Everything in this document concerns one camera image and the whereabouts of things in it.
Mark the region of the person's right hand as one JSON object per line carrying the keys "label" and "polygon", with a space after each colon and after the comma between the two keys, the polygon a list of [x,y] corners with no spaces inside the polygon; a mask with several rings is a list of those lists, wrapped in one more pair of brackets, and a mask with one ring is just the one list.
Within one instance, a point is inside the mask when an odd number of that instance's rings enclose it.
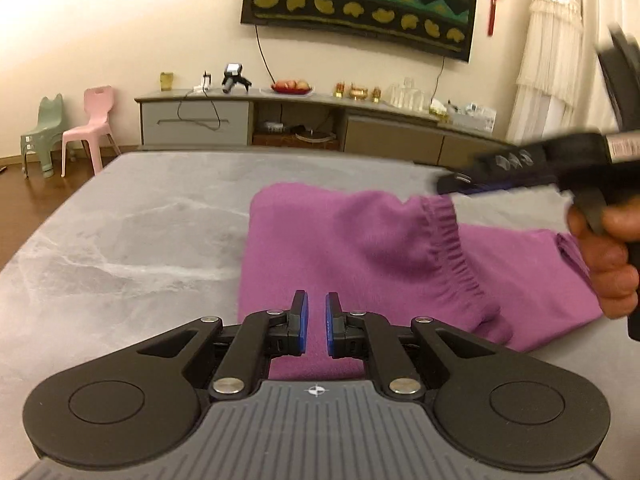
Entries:
{"label": "person's right hand", "polygon": [[627,245],[639,240],[639,197],[605,208],[603,234],[590,230],[586,217],[575,205],[568,208],[566,220],[589,269],[591,285],[604,315],[607,318],[631,315],[639,303],[639,270],[629,260]]}

